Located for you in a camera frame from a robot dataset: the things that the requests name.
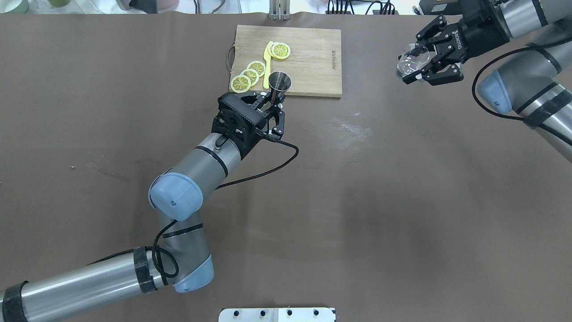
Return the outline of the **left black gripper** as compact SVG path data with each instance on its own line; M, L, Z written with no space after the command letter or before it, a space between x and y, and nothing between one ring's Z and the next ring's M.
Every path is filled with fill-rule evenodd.
M282 138L285 133L283 104L269 104L268 92L228 92L217 98L217 132L223 135L259 134Z

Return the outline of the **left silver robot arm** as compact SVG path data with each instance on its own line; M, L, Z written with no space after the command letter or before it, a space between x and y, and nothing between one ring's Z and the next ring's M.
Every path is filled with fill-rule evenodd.
M30 290L158 232L143 188L213 117L165 94L1 95L1 287Z

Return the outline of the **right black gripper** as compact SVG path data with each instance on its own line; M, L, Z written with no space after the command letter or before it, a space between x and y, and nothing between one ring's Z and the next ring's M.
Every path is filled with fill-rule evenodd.
M506 24L492 1L459 1L462 18L449 23L435 17L416 34L415 48L446 50L437 53L420 71L402 78L405 84L425 81L431 86L462 81L462 63L509 42Z

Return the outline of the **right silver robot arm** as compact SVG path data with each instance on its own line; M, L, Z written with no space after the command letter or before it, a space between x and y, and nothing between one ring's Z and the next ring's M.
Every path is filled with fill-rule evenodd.
M471 94L482 110L537 131L571 160L571 90L555 80L571 66L569 0L460 0L462 18L440 14L398 57L405 84L462 81L463 64L537 31L524 47L494 58L476 74Z

